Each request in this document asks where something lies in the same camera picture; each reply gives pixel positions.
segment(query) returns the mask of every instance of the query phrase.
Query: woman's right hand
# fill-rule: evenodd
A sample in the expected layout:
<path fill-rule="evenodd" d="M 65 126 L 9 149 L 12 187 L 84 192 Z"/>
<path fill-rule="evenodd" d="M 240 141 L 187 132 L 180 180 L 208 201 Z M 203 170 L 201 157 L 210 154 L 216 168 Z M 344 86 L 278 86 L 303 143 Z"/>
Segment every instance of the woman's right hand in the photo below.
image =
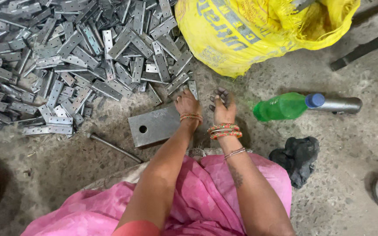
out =
<path fill-rule="evenodd" d="M 210 100 L 215 106 L 209 105 L 209 108 L 214 112 L 214 124 L 233 124 L 237 113 L 233 94 L 223 87 L 218 87 L 214 93 L 216 94 L 215 97 L 210 97 Z"/>

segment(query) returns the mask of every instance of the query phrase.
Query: yellow sack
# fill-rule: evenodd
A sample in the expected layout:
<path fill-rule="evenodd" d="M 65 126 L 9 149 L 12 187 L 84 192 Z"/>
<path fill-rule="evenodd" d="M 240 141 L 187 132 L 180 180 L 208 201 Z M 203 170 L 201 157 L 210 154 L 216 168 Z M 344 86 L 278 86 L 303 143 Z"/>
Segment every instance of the yellow sack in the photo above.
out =
<path fill-rule="evenodd" d="M 334 44 L 360 0 L 319 0 L 295 14 L 292 0 L 179 0 L 176 20 L 196 58 L 237 77 L 253 63 Z"/>

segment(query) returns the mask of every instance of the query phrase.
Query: woman's left hand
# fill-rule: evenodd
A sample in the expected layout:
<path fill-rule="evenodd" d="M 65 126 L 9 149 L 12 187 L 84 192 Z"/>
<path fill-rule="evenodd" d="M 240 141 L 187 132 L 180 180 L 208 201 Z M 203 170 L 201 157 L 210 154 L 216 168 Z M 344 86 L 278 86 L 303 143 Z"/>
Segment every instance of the woman's left hand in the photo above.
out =
<path fill-rule="evenodd" d="M 195 96 L 189 89 L 180 92 L 177 99 L 174 100 L 174 105 L 180 115 L 184 113 L 197 113 L 202 115 L 201 104 L 195 99 Z"/>

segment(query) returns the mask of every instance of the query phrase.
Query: black cloth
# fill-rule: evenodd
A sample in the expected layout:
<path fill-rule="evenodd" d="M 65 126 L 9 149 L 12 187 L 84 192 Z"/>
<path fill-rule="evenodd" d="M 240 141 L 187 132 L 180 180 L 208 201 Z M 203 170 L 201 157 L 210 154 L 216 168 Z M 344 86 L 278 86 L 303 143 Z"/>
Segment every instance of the black cloth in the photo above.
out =
<path fill-rule="evenodd" d="M 319 141 L 314 137 L 287 139 L 285 148 L 277 148 L 269 159 L 284 168 L 291 179 L 291 185 L 300 189 L 314 171 L 313 162 L 318 158 Z"/>

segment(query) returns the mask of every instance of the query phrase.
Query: forearm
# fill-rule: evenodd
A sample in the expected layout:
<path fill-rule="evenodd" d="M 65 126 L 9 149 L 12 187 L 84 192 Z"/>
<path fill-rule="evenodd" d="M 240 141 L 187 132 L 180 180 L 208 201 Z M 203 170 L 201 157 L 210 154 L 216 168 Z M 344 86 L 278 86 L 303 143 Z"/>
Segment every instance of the forearm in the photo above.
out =
<path fill-rule="evenodd" d="M 239 148 L 235 136 L 218 138 L 225 154 Z M 227 158 L 248 235 L 295 235 L 278 195 L 246 152 Z"/>
<path fill-rule="evenodd" d="M 176 179 L 198 121 L 186 119 L 151 159 L 135 187 L 117 227 L 133 220 L 148 220 L 162 228 L 173 202 Z"/>
<path fill-rule="evenodd" d="M 151 159 L 143 177 L 147 179 L 160 177 L 170 181 L 170 184 L 174 186 L 184 154 L 198 123 L 194 119 L 183 120 L 175 134 L 163 144 Z"/>

